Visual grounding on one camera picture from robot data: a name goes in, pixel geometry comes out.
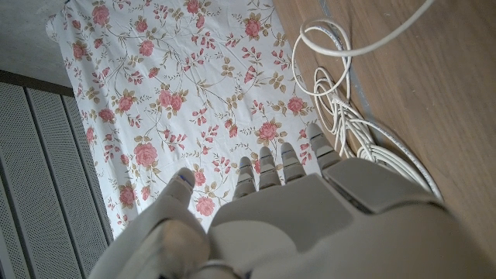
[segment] radiator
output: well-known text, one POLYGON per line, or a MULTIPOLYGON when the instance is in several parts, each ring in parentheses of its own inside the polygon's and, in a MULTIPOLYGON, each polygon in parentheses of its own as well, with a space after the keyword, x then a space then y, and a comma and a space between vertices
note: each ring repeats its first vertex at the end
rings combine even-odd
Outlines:
POLYGON ((1 277, 86 278, 112 232, 74 98, 0 83, 0 167, 1 277))

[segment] wooden floor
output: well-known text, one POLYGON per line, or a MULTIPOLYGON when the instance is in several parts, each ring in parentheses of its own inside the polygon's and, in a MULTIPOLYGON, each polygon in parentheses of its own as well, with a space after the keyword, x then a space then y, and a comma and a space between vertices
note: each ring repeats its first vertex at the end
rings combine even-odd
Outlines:
MULTIPOLYGON (((350 34, 354 48, 386 36, 422 3, 274 0, 291 45, 305 20, 331 15, 350 34)), ((353 58, 352 100, 366 118, 388 127, 411 148, 447 205, 496 260, 494 19, 494 1, 436 1, 397 39, 353 58)), ((312 35, 316 43, 333 46, 312 35)), ((317 55, 303 43, 296 63, 307 88, 313 87, 318 65, 336 80, 343 71, 340 60, 317 55)))

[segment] floral fabric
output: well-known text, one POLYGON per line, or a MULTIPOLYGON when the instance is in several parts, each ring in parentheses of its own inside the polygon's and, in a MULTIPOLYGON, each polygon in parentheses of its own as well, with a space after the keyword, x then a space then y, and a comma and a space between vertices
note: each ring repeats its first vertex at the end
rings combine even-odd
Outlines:
POLYGON ((114 236, 181 167, 195 173, 190 210, 205 228, 231 200, 238 162, 289 142, 317 164, 317 117, 295 86, 272 1, 72 0, 47 24, 81 110, 114 236))

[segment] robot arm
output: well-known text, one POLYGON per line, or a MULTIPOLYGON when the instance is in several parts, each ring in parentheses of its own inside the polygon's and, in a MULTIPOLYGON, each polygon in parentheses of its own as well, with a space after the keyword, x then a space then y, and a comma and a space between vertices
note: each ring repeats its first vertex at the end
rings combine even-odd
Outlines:
POLYGON ((340 160, 308 128, 322 176, 288 143, 285 186, 260 150, 257 191, 242 158, 233 201, 205 233, 188 211, 195 177, 179 170, 111 244, 90 278, 494 277, 494 265, 444 204, 386 167, 340 160))

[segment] white cable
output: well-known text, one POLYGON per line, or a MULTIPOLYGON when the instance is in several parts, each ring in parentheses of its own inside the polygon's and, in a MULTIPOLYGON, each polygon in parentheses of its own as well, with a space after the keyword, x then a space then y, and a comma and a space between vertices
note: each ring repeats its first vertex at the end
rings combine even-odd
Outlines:
POLYGON ((291 69, 293 71, 294 79, 298 87, 305 93, 314 96, 317 112, 322 119, 324 128, 330 131, 336 136, 335 146, 336 151, 339 152, 340 156, 345 157, 359 157, 365 160, 370 160, 378 164, 382 164, 385 167, 390 168, 393 171, 398 172, 403 177, 406 177, 410 181, 414 181, 425 190, 431 191, 440 200, 443 199, 441 192, 439 191, 436 183, 432 179, 426 168, 420 163, 419 159, 413 153, 405 147, 399 140, 394 138, 386 130, 382 129, 375 123, 367 121, 363 116, 354 109, 350 104, 351 98, 351 81, 350 81, 350 66, 351 57, 368 53, 370 51, 376 50, 378 47, 383 46, 390 40, 394 39, 396 36, 405 31, 412 23, 417 20, 422 13, 424 13, 429 6, 434 2, 434 0, 427 0, 424 4, 415 12, 410 19, 401 24, 395 31, 387 35, 383 39, 373 43, 369 46, 360 48, 358 50, 352 50, 350 46, 350 38, 346 34, 343 27, 341 27, 336 22, 331 19, 323 18, 316 19, 312 21, 305 22, 300 28, 300 35, 296 39, 293 47, 292 54, 292 65, 291 69), (310 24, 316 23, 327 23, 329 27, 336 27, 340 32, 344 40, 344 47, 341 44, 339 38, 333 33, 329 28, 323 28, 321 26, 309 26, 310 24), (307 36, 306 33, 311 30, 316 30, 326 34, 336 45, 337 50, 330 50, 324 47, 318 46, 313 43, 307 36), (300 40, 303 40, 314 51, 331 56, 331 57, 341 57, 344 66, 344 72, 339 78, 339 80, 334 83, 329 72, 323 68, 318 67, 314 72, 314 88, 313 91, 308 91, 297 79, 296 69, 295 69, 295 53, 296 47, 300 40), (343 101, 339 96, 337 88, 341 85, 343 81, 346 80, 346 98, 343 101), (332 121, 329 121, 326 114, 323 111, 328 112, 332 116, 332 121), (406 157, 413 163, 415 168, 409 163, 405 162, 398 155, 392 153, 383 147, 378 146, 370 134, 369 127, 377 130, 379 133, 383 134, 388 138, 398 149, 403 152, 406 157), (351 150, 348 143, 348 131, 351 132, 360 144, 360 148, 356 154, 351 150))

